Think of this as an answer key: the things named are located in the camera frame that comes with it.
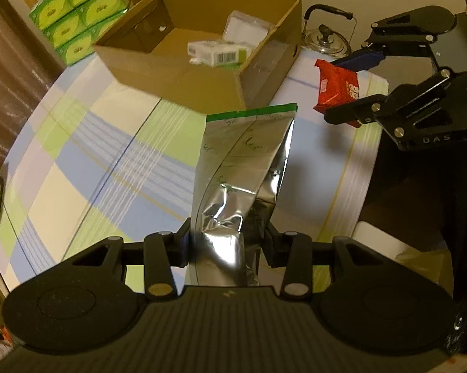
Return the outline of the brown curtain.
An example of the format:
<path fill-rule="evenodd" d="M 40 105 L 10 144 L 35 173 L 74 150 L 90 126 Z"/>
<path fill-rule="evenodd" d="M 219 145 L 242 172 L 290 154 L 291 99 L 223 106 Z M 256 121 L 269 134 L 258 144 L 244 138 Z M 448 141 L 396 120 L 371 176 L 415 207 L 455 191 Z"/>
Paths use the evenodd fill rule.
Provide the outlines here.
<path fill-rule="evenodd" d="M 0 165 L 63 67 L 8 0 L 0 0 Z"/>

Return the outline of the checkered tablecloth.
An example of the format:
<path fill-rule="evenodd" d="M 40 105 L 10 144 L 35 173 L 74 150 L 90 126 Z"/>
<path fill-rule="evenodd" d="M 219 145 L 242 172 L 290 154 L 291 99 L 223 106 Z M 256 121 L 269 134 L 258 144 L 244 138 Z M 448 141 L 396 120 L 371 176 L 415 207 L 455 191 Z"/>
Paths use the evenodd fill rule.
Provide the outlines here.
<path fill-rule="evenodd" d="M 326 241 L 352 234 L 381 130 L 327 124 L 315 109 L 317 56 L 302 52 L 275 104 L 298 107 L 271 218 Z M 141 241 L 189 216 L 206 119 L 127 87 L 102 60 L 66 69 L 7 156 L 0 273 L 8 289 L 111 235 Z"/>

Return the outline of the clear plastic case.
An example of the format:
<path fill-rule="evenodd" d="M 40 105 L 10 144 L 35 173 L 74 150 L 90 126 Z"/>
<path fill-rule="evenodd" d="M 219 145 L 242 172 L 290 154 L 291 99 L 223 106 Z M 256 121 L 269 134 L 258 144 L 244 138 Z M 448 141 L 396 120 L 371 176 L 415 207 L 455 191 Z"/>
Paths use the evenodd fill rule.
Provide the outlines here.
<path fill-rule="evenodd" d="M 273 28 L 270 22 L 235 10 L 226 21 L 222 38 L 227 42 L 257 47 Z"/>

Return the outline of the white mecobalamin tablets box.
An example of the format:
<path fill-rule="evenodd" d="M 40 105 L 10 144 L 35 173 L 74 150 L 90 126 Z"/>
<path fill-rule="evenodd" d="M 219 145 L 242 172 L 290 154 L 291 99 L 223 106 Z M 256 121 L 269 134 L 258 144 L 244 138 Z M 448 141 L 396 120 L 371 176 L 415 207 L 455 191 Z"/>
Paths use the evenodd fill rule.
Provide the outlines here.
<path fill-rule="evenodd" d="M 252 49 L 248 45 L 215 39 L 189 42 L 187 52 L 192 64 L 227 67 L 242 65 L 249 58 Z"/>

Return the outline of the steel kettle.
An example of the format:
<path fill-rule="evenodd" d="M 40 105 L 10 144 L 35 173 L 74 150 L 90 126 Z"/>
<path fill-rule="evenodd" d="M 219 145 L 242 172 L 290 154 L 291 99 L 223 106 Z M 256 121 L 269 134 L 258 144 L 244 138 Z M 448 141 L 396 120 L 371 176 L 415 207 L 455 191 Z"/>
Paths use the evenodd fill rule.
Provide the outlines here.
<path fill-rule="evenodd" d="M 349 38 L 344 37 L 343 34 L 336 30 L 332 30 L 327 25 L 321 24 L 316 29 L 308 28 L 308 21 L 315 11 L 326 12 L 341 16 L 353 23 L 352 34 Z M 336 8 L 326 4 L 313 4 L 307 8 L 303 15 L 303 28 L 302 28 L 302 46 L 310 51 L 316 51 L 320 54 L 340 59 L 348 57 L 352 54 L 352 47 L 350 40 L 354 36 L 357 27 L 357 19 L 354 14 L 347 12 L 340 8 Z"/>

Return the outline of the silver foil bag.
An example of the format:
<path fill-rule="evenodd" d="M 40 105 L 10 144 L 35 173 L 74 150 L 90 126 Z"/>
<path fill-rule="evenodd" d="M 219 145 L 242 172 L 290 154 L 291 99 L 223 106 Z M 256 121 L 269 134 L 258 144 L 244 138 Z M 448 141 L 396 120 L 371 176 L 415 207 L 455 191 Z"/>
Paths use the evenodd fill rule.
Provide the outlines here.
<path fill-rule="evenodd" d="M 207 116 L 194 174 L 191 285 L 258 285 L 296 114 L 290 103 Z"/>

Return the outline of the green tissue box stack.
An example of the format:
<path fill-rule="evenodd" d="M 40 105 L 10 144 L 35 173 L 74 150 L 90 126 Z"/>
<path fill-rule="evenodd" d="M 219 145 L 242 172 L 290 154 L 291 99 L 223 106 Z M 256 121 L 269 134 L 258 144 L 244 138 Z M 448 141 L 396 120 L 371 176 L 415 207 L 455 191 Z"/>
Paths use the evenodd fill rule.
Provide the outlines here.
<path fill-rule="evenodd" d="M 94 52 L 95 42 L 128 11 L 129 0 L 43 0 L 29 13 L 35 26 L 72 66 Z"/>

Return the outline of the red snack packet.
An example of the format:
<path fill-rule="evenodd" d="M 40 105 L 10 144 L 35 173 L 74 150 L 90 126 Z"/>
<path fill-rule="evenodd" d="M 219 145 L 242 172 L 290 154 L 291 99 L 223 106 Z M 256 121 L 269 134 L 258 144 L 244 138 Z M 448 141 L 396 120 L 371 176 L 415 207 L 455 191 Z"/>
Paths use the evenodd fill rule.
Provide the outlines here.
<path fill-rule="evenodd" d="M 360 98 L 358 75 L 355 71 L 334 66 L 317 59 L 314 66 L 320 70 L 318 101 L 314 110 L 323 114 L 327 109 L 349 104 Z"/>

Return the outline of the brown cardboard box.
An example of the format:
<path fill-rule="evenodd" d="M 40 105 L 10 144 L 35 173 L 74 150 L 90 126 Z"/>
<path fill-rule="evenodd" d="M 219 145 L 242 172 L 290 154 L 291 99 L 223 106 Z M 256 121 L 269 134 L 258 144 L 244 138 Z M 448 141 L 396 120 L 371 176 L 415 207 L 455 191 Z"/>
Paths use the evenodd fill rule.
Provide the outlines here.
<path fill-rule="evenodd" d="M 95 44 L 121 83 L 212 115 L 267 106 L 297 58 L 300 0 L 141 0 Z"/>

